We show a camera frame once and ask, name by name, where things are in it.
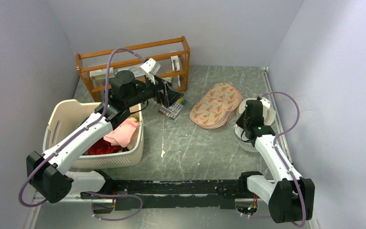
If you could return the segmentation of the peach patterned laundry bag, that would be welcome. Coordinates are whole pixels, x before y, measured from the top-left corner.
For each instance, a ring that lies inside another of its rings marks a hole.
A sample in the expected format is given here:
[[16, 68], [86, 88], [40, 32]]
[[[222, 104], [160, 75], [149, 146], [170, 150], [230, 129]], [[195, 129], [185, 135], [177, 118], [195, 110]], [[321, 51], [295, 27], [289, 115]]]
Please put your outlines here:
[[190, 111], [189, 118], [204, 129], [217, 129], [226, 125], [242, 101], [241, 93], [229, 83], [211, 87]]

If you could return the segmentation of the cream round laundry bag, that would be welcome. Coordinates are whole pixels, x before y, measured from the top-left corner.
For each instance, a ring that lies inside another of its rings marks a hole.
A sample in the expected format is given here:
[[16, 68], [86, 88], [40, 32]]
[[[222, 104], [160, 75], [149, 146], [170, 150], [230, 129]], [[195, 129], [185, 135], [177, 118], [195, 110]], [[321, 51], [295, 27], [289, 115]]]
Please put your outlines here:
[[[248, 100], [257, 100], [257, 98], [251, 97], [242, 100], [236, 109], [237, 117], [240, 117], [240, 115], [244, 112], [246, 101]], [[263, 105], [264, 125], [271, 125], [275, 121], [276, 111], [273, 108], [272, 102], [269, 99], [262, 97], [261, 102]]]

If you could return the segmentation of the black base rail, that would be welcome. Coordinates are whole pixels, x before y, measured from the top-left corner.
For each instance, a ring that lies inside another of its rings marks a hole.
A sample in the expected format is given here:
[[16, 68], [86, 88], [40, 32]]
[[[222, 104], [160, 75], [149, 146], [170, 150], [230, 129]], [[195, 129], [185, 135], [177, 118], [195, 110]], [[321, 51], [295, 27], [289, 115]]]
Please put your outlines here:
[[221, 180], [108, 180], [95, 196], [81, 193], [82, 199], [111, 199], [117, 195], [115, 210], [143, 208], [235, 209], [237, 201], [256, 196], [241, 179]]

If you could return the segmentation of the pink cloth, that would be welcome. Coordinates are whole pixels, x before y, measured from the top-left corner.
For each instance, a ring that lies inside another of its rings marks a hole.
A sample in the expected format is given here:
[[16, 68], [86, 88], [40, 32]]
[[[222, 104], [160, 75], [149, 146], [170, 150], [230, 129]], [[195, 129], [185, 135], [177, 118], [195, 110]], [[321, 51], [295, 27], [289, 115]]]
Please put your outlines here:
[[135, 118], [128, 118], [116, 129], [103, 137], [112, 146], [121, 146], [132, 150], [138, 141], [140, 123]]

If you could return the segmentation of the red cloth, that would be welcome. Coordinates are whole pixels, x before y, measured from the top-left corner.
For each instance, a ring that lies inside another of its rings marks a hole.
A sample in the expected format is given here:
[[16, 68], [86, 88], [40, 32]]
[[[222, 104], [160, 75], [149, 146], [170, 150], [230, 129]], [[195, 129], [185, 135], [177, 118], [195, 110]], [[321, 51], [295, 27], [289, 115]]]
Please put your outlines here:
[[110, 142], [100, 139], [87, 150], [87, 155], [106, 155], [119, 153], [122, 150], [123, 148], [121, 146], [113, 146]]

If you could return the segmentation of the white upright box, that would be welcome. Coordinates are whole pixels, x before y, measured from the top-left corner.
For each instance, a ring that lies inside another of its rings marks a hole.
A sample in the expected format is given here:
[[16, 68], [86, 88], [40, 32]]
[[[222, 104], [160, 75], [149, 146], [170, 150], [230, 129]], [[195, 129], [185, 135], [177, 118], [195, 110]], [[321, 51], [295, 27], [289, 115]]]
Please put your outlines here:
[[[171, 64], [172, 64], [172, 71], [173, 72], [179, 72], [180, 71], [181, 65], [180, 65], [179, 57], [177, 55], [171, 56]], [[178, 87], [180, 87], [181, 86], [180, 75], [176, 75], [175, 78], [176, 79], [174, 81], [177, 83]]]

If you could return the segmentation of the cream plastic laundry basket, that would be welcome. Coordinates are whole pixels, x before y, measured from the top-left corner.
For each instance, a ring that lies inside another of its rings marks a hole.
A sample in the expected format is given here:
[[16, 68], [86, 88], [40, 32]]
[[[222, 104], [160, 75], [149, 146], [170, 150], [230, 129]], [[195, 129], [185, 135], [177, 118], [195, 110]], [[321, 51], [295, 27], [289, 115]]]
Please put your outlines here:
[[[45, 131], [42, 150], [53, 147], [71, 134], [85, 121], [99, 103], [80, 103], [75, 99], [58, 103], [51, 114]], [[132, 117], [139, 119], [139, 128], [135, 131], [135, 140], [128, 147], [129, 151], [105, 155], [82, 155], [74, 162], [75, 169], [107, 169], [129, 167], [140, 163], [144, 148], [142, 105], [130, 108]]]

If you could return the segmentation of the white box on shelf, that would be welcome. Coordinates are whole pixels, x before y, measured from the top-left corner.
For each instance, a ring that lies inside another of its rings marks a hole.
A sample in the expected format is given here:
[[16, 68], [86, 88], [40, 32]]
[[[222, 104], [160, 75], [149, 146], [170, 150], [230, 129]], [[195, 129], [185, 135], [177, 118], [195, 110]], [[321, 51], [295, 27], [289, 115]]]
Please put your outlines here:
[[105, 86], [107, 69], [99, 69], [89, 72], [89, 77], [94, 87]]

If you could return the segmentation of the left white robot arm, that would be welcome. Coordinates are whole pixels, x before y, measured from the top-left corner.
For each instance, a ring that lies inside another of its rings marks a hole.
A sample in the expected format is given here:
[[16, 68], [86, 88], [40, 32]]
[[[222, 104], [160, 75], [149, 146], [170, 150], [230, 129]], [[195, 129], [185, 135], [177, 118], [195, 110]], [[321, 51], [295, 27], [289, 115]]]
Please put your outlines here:
[[50, 203], [70, 193], [94, 192], [100, 198], [109, 197], [113, 185], [103, 173], [71, 173], [69, 169], [91, 146], [120, 126], [131, 115], [131, 107], [150, 99], [168, 107], [183, 97], [169, 82], [158, 76], [154, 79], [141, 82], [131, 71], [116, 73], [111, 80], [111, 95], [84, 123], [45, 152], [34, 151], [27, 156], [27, 183]]

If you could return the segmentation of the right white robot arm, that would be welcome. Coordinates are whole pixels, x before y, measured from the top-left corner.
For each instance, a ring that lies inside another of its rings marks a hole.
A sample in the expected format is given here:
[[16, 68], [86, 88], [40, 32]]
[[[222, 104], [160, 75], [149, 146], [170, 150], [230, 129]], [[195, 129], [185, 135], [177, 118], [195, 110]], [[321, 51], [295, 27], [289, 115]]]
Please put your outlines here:
[[278, 143], [278, 135], [264, 123], [264, 99], [245, 101], [244, 111], [234, 126], [241, 147], [258, 152], [266, 162], [273, 182], [262, 174], [250, 172], [238, 185], [238, 192], [248, 198], [255, 194], [269, 208], [275, 223], [292, 222], [303, 227], [313, 216], [315, 185], [295, 169]]

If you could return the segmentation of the white mesh laundry bag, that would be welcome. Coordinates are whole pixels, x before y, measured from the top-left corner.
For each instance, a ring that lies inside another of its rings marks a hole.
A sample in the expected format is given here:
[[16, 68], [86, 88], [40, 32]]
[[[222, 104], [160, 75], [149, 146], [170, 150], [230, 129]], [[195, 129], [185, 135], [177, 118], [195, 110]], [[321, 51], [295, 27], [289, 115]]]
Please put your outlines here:
[[247, 141], [248, 139], [245, 138], [245, 135], [242, 134], [243, 129], [239, 127], [238, 125], [234, 125], [234, 136], [239, 141], [239, 146], [248, 152], [256, 153], [258, 152], [257, 149], [252, 145], [252, 143]]

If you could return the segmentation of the pack of coloured markers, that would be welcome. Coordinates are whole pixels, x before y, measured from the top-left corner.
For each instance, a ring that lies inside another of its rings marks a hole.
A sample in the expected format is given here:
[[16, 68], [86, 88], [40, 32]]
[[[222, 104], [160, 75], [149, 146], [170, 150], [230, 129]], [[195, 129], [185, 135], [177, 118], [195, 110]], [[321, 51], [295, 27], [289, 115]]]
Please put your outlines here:
[[182, 109], [185, 107], [186, 104], [187, 101], [183, 98], [180, 98], [169, 107], [162, 106], [159, 109], [159, 113], [174, 120], [178, 116], [178, 114], [182, 111]]

